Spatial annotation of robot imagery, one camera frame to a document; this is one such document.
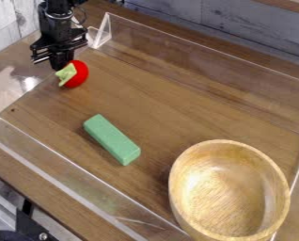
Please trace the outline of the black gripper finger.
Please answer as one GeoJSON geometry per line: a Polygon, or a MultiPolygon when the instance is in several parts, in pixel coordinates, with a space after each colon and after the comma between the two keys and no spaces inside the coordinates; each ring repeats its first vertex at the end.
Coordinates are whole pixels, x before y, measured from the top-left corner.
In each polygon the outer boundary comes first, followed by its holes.
{"type": "Polygon", "coordinates": [[[49,57],[49,62],[52,68],[59,71],[63,68],[63,54],[61,53],[52,53],[49,57]]]}
{"type": "Polygon", "coordinates": [[[75,50],[69,50],[64,53],[63,67],[73,60],[75,58],[75,50]]]}

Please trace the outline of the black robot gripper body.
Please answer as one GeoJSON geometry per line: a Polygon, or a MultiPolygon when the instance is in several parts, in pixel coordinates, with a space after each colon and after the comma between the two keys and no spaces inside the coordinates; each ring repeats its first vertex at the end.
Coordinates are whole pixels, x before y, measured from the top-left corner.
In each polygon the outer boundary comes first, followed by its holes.
{"type": "Polygon", "coordinates": [[[49,61],[52,53],[64,53],[87,45],[87,29],[72,27],[72,20],[39,16],[40,39],[31,45],[32,62],[49,61]]]}

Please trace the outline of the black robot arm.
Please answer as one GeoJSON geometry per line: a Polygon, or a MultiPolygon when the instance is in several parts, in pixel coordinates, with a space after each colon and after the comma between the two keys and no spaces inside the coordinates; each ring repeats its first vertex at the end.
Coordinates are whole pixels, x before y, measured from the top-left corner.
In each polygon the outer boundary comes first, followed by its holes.
{"type": "Polygon", "coordinates": [[[32,62],[49,61],[59,71],[75,58],[75,50],[88,43],[85,27],[72,27],[75,8],[88,0],[43,0],[37,6],[40,38],[31,45],[32,62]]]}

